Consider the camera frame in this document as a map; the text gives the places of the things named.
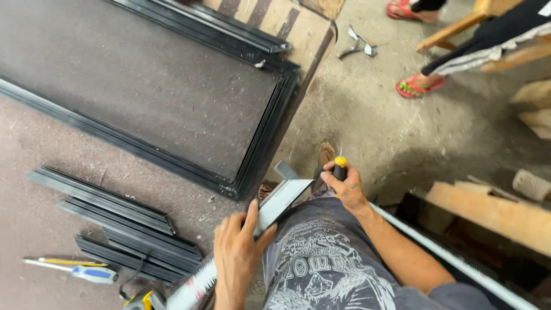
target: dirty floor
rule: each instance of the dirty floor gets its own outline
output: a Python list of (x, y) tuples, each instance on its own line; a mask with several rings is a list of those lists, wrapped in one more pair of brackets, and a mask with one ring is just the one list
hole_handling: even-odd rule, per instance
[[(441, 22), (423, 25), (388, 19), (384, 0), (348, 0), (337, 19), (339, 42), (350, 43), (348, 24), (378, 44), (374, 58), (356, 54), (325, 60), (299, 108), (272, 165), (285, 159), (309, 177), (323, 140), (342, 146), (359, 168), (368, 197), (380, 203), (404, 191), (428, 190), (435, 179), (453, 181), (467, 174), (506, 181), (518, 168), (551, 177), (551, 145), (518, 121), (509, 105), (525, 81), (551, 72), (549, 59), (500, 74), (466, 72), (423, 99), (407, 100), (395, 83), (419, 71), (432, 55), (415, 53), (416, 44), (466, 14), (472, 1), (452, 1)], [(0, 98), (0, 289), (5, 308), (121, 309), (113, 286), (67, 279), (61, 271), (23, 265), (24, 256), (78, 258), (73, 236), (98, 236), (98, 226), (55, 209), (65, 196), (33, 184), (24, 174), (47, 164), (134, 196), (170, 213), (178, 233), (195, 240), (205, 254), (215, 225), (242, 210), (221, 197), (137, 159), (95, 138), (52, 121), (18, 103)], [(269, 172), (268, 180), (278, 181)], [(248, 309), (261, 308), (263, 284), (255, 279)]]

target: person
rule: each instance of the person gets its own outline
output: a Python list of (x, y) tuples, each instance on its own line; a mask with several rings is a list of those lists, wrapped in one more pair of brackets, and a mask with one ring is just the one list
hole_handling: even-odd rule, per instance
[(257, 200), (216, 227), (216, 310), (243, 309), (262, 253), (266, 310), (495, 309), (374, 211), (358, 170), (333, 177), (333, 156), (320, 150), (312, 195), (256, 241)]
[[(437, 21), (446, 0), (392, 0), (386, 13), (393, 19)], [(470, 40), (438, 57), (421, 69), (420, 74), (396, 83), (396, 91), (405, 98), (416, 98), (444, 86), (446, 76), (478, 67), (502, 57), (506, 50), (535, 38), (551, 34), (551, 2), (524, 0), (505, 14), (481, 23)]]

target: left hand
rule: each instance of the left hand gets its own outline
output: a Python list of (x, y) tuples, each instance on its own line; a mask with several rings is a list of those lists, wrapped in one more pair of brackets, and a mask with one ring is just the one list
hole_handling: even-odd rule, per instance
[(215, 310), (242, 310), (245, 292), (256, 273), (258, 257), (275, 236), (277, 224), (271, 225), (255, 241), (258, 201), (248, 212), (239, 212), (222, 220), (214, 237), (214, 263), (218, 271)]

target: black wire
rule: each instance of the black wire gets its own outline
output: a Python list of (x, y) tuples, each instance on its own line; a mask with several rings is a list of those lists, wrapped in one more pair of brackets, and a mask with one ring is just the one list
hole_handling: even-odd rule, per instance
[(142, 271), (142, 268), (143, 266), (145, 265), (145, 260), (149, 257), (149, 253), (142, 257), (142, 261), (140, 262), (140, 265), (138, 267), (138, 269), (136, 269), (136, 272), (134, 273), (134, 275), (130, 278), (128, 278), (128, 280), (126, 280), (123, 284), (121, 284), (121, 286), (118, 288), (118, 296), (121, 297), (122, 299), (126, 300), (126, 301), (130, 301), (131, 298), (129, 298), (129, 296), (122, 290), (122, 288), (125, 286), (126, 283), (130, 282), (130, 280), (134, 279), (136, 276), (138, 276), (138, 274), (140, 273), (140, 271)]

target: sandal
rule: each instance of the sandal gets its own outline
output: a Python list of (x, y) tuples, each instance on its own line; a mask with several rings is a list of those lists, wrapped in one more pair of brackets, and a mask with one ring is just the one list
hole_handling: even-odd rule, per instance
[[(405, 5), (408, 4), (408, 3), (409, 3), (409, 0), (402, 0), (398, 4), (389, 2), (386, 5), (386, 14), (388, 15), (388, 17), (390, 17), (392, 19), (414, 19), (414, 20), (421, 20), (422, 21), (421, 18), (413, 15), (412, 11), (405, 7)], [(396, 13), (393, 13), (392, 11), (390, 11), (390, 6), (397, 6), (400, 10), (402, 10), (404, 15), (401, 16), (401, 15), (398, 15)]]
[[(396, 83), (396, 90), (398, 91), (398, 94), (400, 94), (404, 98), (417, 98), (417, 97), (420, 97), (421, 95), (423, 95), (426, 92), (429, 92), (431, 90), (437, 90), (440, 87), (444, 86), (444, 84), (446, 84), (446, 78), (442, 77), (440, 80), (434, 82), (431, 86), (429, 86), (427, 88), (422, 88), (422, 87), (413, 85), (413, 82), (415, 82), (415, 80), (419, 76), (421, 76), (421, 74), (417, 74), (417, 75), (413, 76), (409, 81)], [(407, 93), (407, 92), (404, 91), (404, 90), (409, 90), (409, 89), (415, 89), (418, 92), (421, 92), (421, 94), (415, 95), (415, 94), (410, 94), (410, 93)]]

